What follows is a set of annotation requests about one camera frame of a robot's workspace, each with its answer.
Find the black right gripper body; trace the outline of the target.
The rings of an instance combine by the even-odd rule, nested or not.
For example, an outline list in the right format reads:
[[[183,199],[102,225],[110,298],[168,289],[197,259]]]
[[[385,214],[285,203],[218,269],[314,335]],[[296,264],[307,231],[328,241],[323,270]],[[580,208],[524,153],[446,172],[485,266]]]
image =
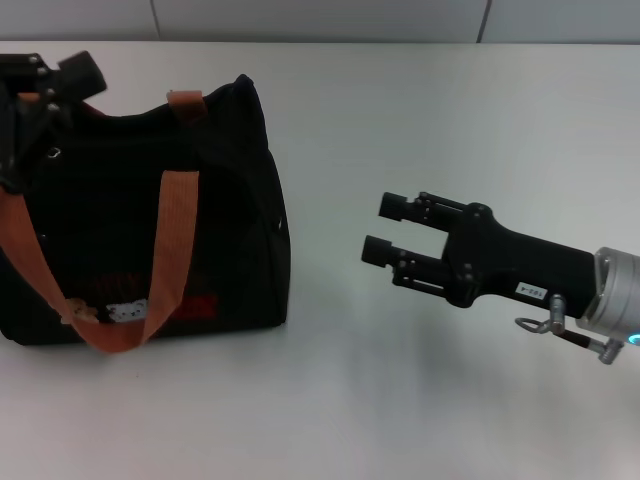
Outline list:
[[[566,314],[579,318],[596,294],[593,254],[511,231],[479,203],[456,216],[442,260],[452,272],[445,298],[460,308],[497,295],[546,309],[560,294]]]

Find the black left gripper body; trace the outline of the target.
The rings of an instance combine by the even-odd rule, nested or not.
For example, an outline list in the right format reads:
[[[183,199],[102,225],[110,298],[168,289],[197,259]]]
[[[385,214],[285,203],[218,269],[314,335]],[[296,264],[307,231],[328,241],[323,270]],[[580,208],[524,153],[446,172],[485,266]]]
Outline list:
[[[35,53],[1,55],[1,94],[53,95],[52,71]]]

